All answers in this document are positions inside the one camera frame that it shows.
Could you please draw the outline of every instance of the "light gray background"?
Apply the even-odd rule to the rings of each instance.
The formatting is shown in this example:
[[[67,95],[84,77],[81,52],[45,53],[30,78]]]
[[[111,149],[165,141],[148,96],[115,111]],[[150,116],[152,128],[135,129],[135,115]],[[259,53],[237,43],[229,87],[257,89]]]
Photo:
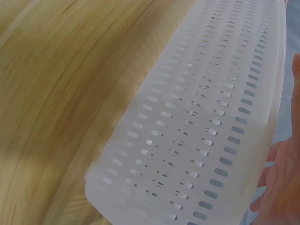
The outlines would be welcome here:
[[[293,74],[292,61],[296,53],[300,53],[300,0],[289,0],[287,12],[287,51],[286,51],[286,68],[285,68],[285,83],[283,87],[282,101],[279,111],[276,131],[273,142],[278,142],[289,138],[292,134],[291,125],[291,97],[293,93]],[[253,200],[264,192],[264,188],[258,188],[255,192]],[[249,225],[256,213],[248,210],[240,225]]]

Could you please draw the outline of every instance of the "wood grain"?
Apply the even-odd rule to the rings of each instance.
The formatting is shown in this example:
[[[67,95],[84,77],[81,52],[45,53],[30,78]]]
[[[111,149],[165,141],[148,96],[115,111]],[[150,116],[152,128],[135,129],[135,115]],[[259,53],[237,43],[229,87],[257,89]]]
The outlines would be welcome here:
[[[83,176],[194,0],[0,0],[0,225],[107,225]]]

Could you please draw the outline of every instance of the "white plastic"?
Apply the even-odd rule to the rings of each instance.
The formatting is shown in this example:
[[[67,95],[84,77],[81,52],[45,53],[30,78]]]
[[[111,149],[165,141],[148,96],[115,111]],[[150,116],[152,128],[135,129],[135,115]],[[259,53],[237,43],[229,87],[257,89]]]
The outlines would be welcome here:
[[[85,176],[113,225],[238,225],[278,116],[283,0],[196,0]]]

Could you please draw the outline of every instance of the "hand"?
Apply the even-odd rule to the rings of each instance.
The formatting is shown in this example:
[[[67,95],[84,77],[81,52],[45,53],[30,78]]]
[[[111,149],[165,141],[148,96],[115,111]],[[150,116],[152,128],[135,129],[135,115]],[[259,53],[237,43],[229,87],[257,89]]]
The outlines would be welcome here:
[[[251,205],[258,211],[252,225],[300,225],[300,54],[293,60],[292,136],[274,144],[268,155],[271,167],[265,167],[258,187],[265,193]]]

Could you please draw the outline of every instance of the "wooden surface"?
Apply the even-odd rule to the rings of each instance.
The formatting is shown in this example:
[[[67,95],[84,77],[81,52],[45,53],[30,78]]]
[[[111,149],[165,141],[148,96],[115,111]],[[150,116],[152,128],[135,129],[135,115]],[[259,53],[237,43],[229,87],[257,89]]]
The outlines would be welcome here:
[[[0,0],[0,225],[108,225],[83,176],[194,0]]]

